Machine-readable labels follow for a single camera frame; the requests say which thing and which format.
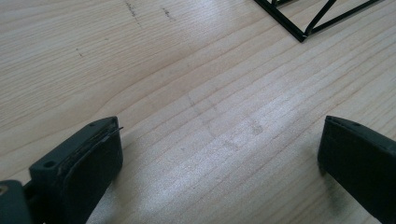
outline black object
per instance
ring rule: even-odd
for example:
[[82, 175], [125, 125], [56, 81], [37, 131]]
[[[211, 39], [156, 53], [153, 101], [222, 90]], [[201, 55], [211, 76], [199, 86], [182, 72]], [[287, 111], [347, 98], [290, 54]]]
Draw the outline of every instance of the black object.
[[287, 3], [293, 2], [295, 0], [272, 0], [269, 3], [267, 0], [255, 0], [262, 8], [265, 9], [275, 20], [277, 20], [285, 29], [287, 29], [294, 37], [296, 37], [300, 42], [306, 40], [309, 36], [317, 34], [338, 22], [341, 22], [358, 12], [372, 6], [373, 4], [382, 1], [382, 0], [369, 0], [358, 7], [350, 9], [348, 12], [335, 17], [332, 20], [326, 21], [320, 26], [316, 27], [320, 19], [329, 11], [332, 5], [336, 2], [336, 0], [329, 0], [326, 5], [320, 10], [320, 12], [315, 16], [315, 18], [308, 24], [305, 32], [300, 30], [292, 21], [290, 21], [285, 15], [282, 14], [277, 8], [283, 6]]
[[318, 163], [379, 221], [396, 223], [396, 142], [329, 116]]
[[35, 162], [24, 187], [0, 182], [0, 223], [85, 223], [121, 166], [117, 118], [97, 120]]

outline scuff mark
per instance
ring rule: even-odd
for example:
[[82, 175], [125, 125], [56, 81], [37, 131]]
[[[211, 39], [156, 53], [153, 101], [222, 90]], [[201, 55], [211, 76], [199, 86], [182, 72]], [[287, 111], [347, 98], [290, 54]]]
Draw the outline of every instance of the scuff mark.
[[131, 12], [132, 17], [136, 21], [136, 23], [142, 28], [142, 25], [140, 24], [140, 21], [136, 17], [136, 11], [134, 10], [134, 6], [131, 5], [127, 0], [125, 0], [125, 5], [128, 7], [128, 10]]
[[202, 124], [204, 125], [204, 127], [206, 128], [207, 132], [210, 134], [210, 136], [213, 139], [216, 139], [216, 135], [212, 132], [212, 129], [210, 127], [210, 123], [208, 122], [208, 120], [206, 120], [203, 117], [203, 112], [200, 111], [196, 105], [195, 102], [191, 99], [190, 95], [187, 93], [187, 99], [189, 100], [190, 106], [192, 108], [192, 110], [195, 112], [195, 114], [197, 115], [197, 118], [202, 122]]
[[165, 16], [169, 19], [169, 21], [175, 21], [176, 20], [175, 18], [173, 18], [171, 16], [170, 12], [166, 8], [162, 7], [162, 10], [165, 13]]
[[239, 150], [239, 146], [231, 141], [225, 141], [224, 142], [224, 146], [227, 147], [228, 149], [230, 149], [231, 151], [238, 151]]
[[255, 121], [252, 125], [251, 125], [252, 131], [254, 135], [259, 135], [262, 132], [264, 132], [264, 128], [257, 122]]
[[84, 56], [82, 56], [82, 54], [78, 51], [78, 49], [76, 49], [76, 52], [79, 54], [79, 57], [83, 58]]

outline light wooden surface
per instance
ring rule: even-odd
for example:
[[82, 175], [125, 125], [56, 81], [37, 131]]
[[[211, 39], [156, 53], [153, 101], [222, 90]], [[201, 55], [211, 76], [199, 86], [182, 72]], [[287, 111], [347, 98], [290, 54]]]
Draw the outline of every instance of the light wooden surface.
[[395, 1], [300, 44], [253, 0], [1, 0], [0, 52], [0, 179], [119, 117], [90, 223], [376, 223], [316, 156], [326, 115], [396, 139]]

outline black wire frame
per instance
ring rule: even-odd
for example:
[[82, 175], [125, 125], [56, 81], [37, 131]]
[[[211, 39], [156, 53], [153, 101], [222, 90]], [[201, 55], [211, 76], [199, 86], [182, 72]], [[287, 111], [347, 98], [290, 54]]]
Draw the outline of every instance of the black wire frame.
[[267, 11], [277, 22], [279, 22], [286, 30], [288, 30], [298, 41], [304, 42], [309, 36], [315, 35], [319, 32], [324, 31], [327, 28], [334, 26], [336, 23], [346, 20], [349, 17], [379, 3], [383, 0], [369, 0], [358, 7], [350, 9], [348, 12], [341, 14], [323, 24], [316, 26], [320, 19], [329, 11], [329, 9], [334, 5], [337, 0], [329, 0], [326, 5], [320, 10], [320, 12], [315, 16], [315, 18], [308, 24], [305, 32], [300, 30], [292, 21], [290, 21], [282, 12], [280, 12], [277, 7], [285, 5], [295, 0], [272, 0], [268, 2], [267, 0], [255, 0], [265, 11]]

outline wood grain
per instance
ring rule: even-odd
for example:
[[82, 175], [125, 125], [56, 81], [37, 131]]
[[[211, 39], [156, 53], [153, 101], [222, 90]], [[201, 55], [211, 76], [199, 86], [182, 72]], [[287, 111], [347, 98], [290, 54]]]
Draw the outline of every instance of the wood grain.
[[[304, 28], [322, 5], [282, 11]], [[1, 179], [119, 117], [90, 223], [377, 222], [316, 156], [326, 115], [396, 139], [394, 1], [300, 44], [253, 0], [3, 0], [0, 50]]]

